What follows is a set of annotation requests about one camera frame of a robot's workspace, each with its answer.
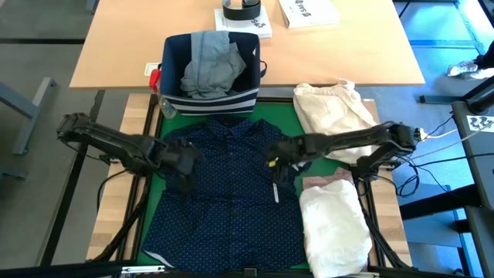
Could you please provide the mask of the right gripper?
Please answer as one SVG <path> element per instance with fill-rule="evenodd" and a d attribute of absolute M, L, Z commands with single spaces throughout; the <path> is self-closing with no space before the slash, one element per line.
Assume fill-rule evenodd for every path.
<path fill-rule="evenodd" d="M 308 161 L 306 156 L 305 141 L 301 137 L 288 137 L 272 144 L 266 151 L 267 161 L 303 162 Z M 275 185 L 287 185 L 289 183 L 289 164 L 275 163 L 272 167 L 272 181 Z"/>

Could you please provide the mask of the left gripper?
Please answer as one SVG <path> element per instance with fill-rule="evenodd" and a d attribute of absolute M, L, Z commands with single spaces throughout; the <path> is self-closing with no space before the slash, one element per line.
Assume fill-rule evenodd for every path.
<path fill-rule="evenodd" d="M 179 192 L 193 192 L 196 185 L 193 170 L 195 164 L 201 160 L 201 152 L 183 138 L 161 145 L 157 155 L 158 169 L 178 172 Z"/>

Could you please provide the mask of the pink waffle-knit shirt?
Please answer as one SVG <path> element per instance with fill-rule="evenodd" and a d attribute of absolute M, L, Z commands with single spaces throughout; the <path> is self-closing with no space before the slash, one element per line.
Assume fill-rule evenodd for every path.
<path fill-rule="evenodd" d="M 303 190 L 307 190 L 312 187 L 323 187 L 334 181 L 346 180 L 349 181 L 352 185 L 354 184 L 354 180 L 352 177 L 352 173 L 347 169 L 337 167 L 336 171 L 332 175 L 328 176 L 312 176 L 305 177 L 302 179 Z"/>

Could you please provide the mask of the dark navy garment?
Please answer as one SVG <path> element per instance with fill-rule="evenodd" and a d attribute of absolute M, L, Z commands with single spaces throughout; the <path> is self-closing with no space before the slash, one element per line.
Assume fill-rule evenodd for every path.
<path fill-rule="evenodd" d="M 176 174 L 165 186 L 142 250 L 176 270 L 220 274 L 253 266 L 278 272 L 305 259 L 302 216 L 290 168 L 276 182 L 265 152 L 282 137 L 265 120 L 212 117 L 165 135 L 202 154 L 188 193 Z"/>

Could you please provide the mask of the white shirt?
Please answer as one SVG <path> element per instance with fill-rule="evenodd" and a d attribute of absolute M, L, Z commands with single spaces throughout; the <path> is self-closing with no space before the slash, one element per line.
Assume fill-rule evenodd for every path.
<path fill-rule="evenodd" d="M 359 273 L 373 246 L 354 185 L 346 180 L 302 190 L 306 258 L 316 278 Z"/>

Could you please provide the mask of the green table mat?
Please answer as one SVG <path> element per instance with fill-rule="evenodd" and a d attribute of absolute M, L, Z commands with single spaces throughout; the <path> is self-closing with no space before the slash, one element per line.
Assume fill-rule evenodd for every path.
<path fill-rule="evenodd" d="M 277 126 L 284 134 L 287 135 L 300 135 L 303 133 L 303 129 L 299 123 L 296 112 L 291 103 L 258 103 L 255 109 L 251 113 L 238 114 L 238 117 L 247 117 L 251 120 L 264 119 L 270 124 Z M 159 138 L 163 138 L 166 134 L 174 129 L 182 128 L 191 124 L 200 123 L 206 120 L 205 116 L 189 117 L 181 116 L 177 114 L 173 119 L 166 120 L 164 116 L 159 116 L 157 124 L 157 131 L 155 134 Z M 349 169 L 348 164 L 344 164 L 340 161 L 334 161 L 326 158 L 321 158 L 314 161 L 310 168 L 303 172 L 295 180 L 295 187 L 297 195 L 300 195 L 302 191 L 302 177 L 306 176 L 327 176 L 332 175 L 337 167 Z M 144 238 L 147 234 L 147 230 L 151 224 L 152 217 L 154 215 L 157 204 L 161 198 L 161 193 L 165 189 L 165 181 L 158 176 L 154 175 L 149 185 L 149 195 L 147 200 L 147 208 L 144 213 L 144 220 L 142 224 L 142 235 L 139 240 L 139 253 L 137 254 L 137 264 L 139 266 L 157 266 L 160 263 L 150 258 L 142 251 L 142 245 Z"/>

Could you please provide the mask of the clear bottle with red cap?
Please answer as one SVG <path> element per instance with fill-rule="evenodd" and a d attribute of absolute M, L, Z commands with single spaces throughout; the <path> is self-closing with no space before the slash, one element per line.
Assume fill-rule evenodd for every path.
<path fill-rule="evenodd" d="M 157 95 L 157 100 L 161 109 L 161 113 L 166 119 L 173 119 L 176 116 L 177 111 L 167 101 L 164 95 L 160 92 L 161 81 L 161 64 L 157 64 L 157 67 L 151 70 L 149 87 Z"/>

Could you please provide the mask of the cream cloth garment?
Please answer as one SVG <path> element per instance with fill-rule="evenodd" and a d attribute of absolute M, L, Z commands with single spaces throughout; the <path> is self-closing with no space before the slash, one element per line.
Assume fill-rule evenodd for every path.
<path fill-rule="evenodd" d="M 307 134 L 335 135 L 377 125 L 355 83 L 348 80 L 325 87 L 301 83 L 293 89 L 293 106 Z"/>

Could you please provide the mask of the light wooden table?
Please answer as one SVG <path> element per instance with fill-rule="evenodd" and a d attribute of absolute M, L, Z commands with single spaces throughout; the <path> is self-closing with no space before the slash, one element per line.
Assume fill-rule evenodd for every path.
<path fill-rule="evenodd" d="M 286 27 L 278 0 L 262 0 L 272 37 L 262 39 L 263 86 L 422 85 L 418 62 L 391 0 L 332 0 L 336 25 Z M 145 88 L 148 63 L 167 37 L 215 27 L 222 0 L 100 0 L 70 82 L 73 89 Z"/>

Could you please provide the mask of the white printed flat box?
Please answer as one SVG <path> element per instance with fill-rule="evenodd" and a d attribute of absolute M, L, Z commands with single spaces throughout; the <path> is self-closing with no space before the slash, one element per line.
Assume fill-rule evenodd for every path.
<path fill-rule="evenodd" d="M 340 14 L 331 0 L 279 0 L 279 5 L 289 29 L 340 22 Z"/>

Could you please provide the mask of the black curved band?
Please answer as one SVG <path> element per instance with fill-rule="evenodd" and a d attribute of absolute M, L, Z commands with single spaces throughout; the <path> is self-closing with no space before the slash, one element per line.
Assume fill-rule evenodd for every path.
<path fill-rule="evenodd" d="M 232 21 L 252 20 L 260 15 L 260 0 L 242 0 L 241 8 L 232 8 L 231 0 L 222 1 L 222 11 L 226 19 Z"/>

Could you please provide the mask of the black side desk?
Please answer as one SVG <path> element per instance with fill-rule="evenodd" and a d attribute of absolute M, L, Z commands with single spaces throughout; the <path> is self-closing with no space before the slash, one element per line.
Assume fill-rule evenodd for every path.
<path fill-rule="evenodd" d="M 494 278 L 494 133 L 470 131 L 466 120 L 466 115 L 494 117 L 494 76 L 450 104 L 473 183 L 402 205 L 401 216 L 409 220 L 464 209 L 466 218 L 452 227 L 472 235 L 483 276 Z"/>

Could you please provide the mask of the white marker tag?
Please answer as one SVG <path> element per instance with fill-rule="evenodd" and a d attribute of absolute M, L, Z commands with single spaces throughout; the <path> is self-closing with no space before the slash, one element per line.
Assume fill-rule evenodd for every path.
<path fill-rule="evenodd" d="M 470 131 L 481 131 L 494 133 L 494 117 L 466 115 L 468 128 Z"/>

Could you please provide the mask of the person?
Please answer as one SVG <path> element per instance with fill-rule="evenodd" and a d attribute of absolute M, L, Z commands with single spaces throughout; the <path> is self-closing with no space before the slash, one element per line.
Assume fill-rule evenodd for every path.
<path fill-rule="evenodd" d="M 464 80 L 484 80 L 494 76 L 494 40 L 483 55 L 448 67 L 447 76 Z"/>

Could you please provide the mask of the black aluminium table frame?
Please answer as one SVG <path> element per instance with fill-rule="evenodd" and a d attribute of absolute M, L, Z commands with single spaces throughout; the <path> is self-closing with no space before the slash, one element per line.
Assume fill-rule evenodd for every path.
<path fill-rule="evenodd" d="M 132 93 L 127 98 L 120 129 L 129 133 L 143 131 L 147 134 L 158 135 L 161 120 L 162 116 L 155 96 Z M 70 172 L 57 205 L 56 216 L 52 221 L 49 237 L 39 259 L 40 266 L 52 265 L 76 186 L 82 174 L 82 167 L 89 160 L 86 156 L 87 150 L 88 147 L 85 145 L 76 147 L 76 156 L 70 165 Z M 139 197 L 147 195 L 151 189 L 149 178 L 135 178 L 124 173 L 119 164 L 110 166 L 109 175 L 113 178 L 106 183 L 105 189 L 100 193 L 102 204 L 96 214 L 96 220 L 93 221 L 92 238 L 87 253 L 84 255 L 86 259 L 95 259 L 104 251 L 116 238 L 122 225 L 130 218 L 131 212 L 137 207 Z M 372 183 L 372 189 L 363 199 L 363 203 L 369 213 L 375 217 L 376 224 L 391 248 L 404 263 L 411 265 L 411 255 L 404 234 L 398 200 L 394 194 L 394 188 L 387 182 L 391 178 L 391 173 L 381 170 L 379 175 L 384 179 Z M 110 255 L 111 260 L 135 260 L 137 258 L 145 215 L 146 213 L 143 212 L 129 232 L 122 236 L 117 250 Z"/>

